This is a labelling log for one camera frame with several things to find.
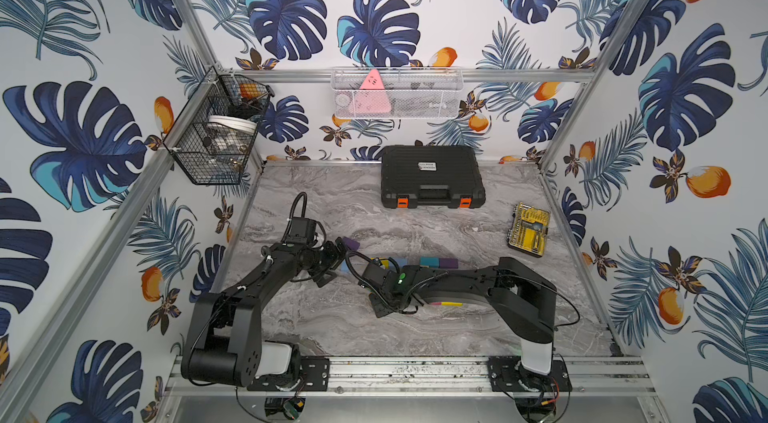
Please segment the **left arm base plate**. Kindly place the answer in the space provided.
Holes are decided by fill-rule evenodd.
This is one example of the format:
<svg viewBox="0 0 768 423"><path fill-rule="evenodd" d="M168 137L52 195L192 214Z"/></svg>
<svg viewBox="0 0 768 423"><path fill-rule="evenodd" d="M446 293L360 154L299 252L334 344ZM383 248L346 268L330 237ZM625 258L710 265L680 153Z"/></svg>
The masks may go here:
<svg viewBox="0 0 768 423"><path fill-rule="evenodd" d="M247 389L277 393L325 392L328 389L330 366L329 358L299 356L289 363L286 372L261 376Z"/></svg>

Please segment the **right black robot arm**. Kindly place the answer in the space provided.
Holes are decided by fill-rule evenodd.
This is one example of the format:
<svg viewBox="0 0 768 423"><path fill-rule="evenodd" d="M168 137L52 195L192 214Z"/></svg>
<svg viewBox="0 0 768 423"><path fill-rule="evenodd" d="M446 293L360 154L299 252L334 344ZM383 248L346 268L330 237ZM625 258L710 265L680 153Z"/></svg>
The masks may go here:
<svg viewBox="0 0 768 423"><path fill-rule="evenodd" d="M371 292L379 318L403 314L418 302L486 304L521 341L521 365L534 374L552 371L557 289L520 261L459 270L405 265L398 271L369 262L358 282Z"/></svg>

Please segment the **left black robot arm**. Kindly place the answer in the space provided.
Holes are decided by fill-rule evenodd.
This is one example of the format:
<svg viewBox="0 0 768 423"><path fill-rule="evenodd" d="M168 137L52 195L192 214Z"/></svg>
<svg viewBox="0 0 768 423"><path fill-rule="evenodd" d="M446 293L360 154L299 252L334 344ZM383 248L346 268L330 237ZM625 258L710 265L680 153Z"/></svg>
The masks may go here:
<svg viewBox="0 0 768 423"><path fill-rule="evenodd" d="M347 246L339 238L318 248L275 243L264 259L240 282L200 296L181 360L181 375L195 383L247 387L257 379L263 361L263 309L283 286L305 271L322 287L343 260Z"/></svg>

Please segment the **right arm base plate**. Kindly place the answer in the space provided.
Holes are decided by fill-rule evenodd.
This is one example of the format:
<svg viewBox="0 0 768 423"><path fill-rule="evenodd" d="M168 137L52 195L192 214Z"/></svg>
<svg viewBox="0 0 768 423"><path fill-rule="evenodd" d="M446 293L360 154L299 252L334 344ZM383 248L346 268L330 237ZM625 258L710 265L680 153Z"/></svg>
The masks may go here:
<svg viewBox="0 0 768 423"><path fill-rule="evenodd" d="M562 359L553 359L551 371L541 375L526 370L519 356L490 357L487 362L489 381L493 392L552 393L573 389L569 371Z"/></svg>

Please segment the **teal block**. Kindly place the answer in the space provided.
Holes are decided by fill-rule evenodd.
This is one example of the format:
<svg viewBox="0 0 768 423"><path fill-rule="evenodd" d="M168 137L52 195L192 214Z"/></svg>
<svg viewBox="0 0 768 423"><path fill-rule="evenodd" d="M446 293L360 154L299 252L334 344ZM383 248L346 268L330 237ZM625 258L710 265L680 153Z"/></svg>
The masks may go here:
<svg viewBox="0 0 768 423"><path fill-rule="evenodd" d="M438 257L421 257L419 265L429 268L439 268L440 259Z"/></svg>

